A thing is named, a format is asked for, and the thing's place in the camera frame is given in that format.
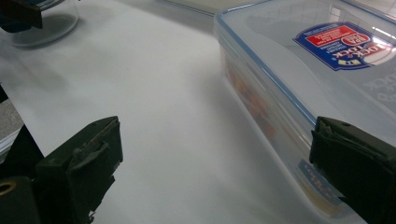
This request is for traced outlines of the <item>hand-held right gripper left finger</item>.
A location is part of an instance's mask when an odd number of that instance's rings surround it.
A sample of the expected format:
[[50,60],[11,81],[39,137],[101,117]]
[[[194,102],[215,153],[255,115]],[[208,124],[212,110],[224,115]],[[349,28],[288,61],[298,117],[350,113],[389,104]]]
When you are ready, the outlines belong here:
[[40,161],[35,169],[49,191],[53,224],[91,224],[122,161],[116,116],[90,123]]

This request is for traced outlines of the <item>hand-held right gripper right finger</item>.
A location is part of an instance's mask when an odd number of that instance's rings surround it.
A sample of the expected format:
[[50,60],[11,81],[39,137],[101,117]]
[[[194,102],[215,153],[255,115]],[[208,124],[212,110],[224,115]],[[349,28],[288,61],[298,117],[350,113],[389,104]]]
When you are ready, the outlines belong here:
[[309,161],[368,224],[396,224],[396,147],[341,120],[318,117]]

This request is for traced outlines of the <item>round glass container dark lid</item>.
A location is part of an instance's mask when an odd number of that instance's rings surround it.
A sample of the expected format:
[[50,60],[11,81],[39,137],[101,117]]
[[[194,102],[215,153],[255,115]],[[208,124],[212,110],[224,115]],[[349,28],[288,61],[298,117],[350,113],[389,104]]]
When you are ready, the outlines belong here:
[[36,0],[41,9],[42,28],[34,26],[17,29],[0,27],[0,38],[10,46],[33,49],[48,45],[70,33],[78,24],[75,0]]

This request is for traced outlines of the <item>rectangular clear food container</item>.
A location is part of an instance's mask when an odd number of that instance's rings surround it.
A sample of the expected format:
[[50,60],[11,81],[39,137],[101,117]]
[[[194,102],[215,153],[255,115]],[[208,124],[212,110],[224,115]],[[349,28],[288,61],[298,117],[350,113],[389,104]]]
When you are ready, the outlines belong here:
[[396,16],[357,0],[261,0],[215,18],[233,97],[306,220],[368,224],[309,161],[317,118],[396,147]]

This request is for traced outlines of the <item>white table sheet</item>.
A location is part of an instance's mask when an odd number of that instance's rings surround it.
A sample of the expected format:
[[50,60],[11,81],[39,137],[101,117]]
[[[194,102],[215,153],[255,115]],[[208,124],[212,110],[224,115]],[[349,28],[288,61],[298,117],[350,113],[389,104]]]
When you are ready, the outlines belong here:
[[328,224],[251,126],[210,17],[160,0],[78,0],[39,49],[0,38],[0,85],[44,153],[120,120],[123,161],[93,224]]

